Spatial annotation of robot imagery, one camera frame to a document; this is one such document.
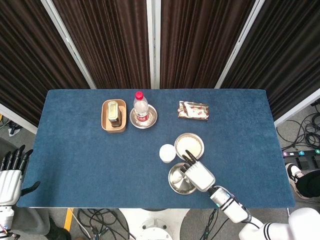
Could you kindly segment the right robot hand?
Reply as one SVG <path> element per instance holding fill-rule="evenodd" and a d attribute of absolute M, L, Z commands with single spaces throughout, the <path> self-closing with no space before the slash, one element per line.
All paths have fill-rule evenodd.
<path fill-rule="evenodd" d="M 207 192 L 216 183 L 215 176 L 189 151 L 182 158 L 187 163 L 183 167 L 183 174 L 200 192 Z"/>

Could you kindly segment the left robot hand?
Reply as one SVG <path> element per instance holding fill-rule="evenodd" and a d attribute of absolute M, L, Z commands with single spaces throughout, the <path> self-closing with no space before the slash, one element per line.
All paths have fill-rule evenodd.
<path fill-rule="evenodd" d="M 25 145 L 13 151 L 8 151 L 0 159 L 0 205 L 13 206 L 20 197 L 35 191 L 40 181 L 36 181 L 32 186 L 22 188 L 27 165 L 33 150 L 25 150 Z"/>

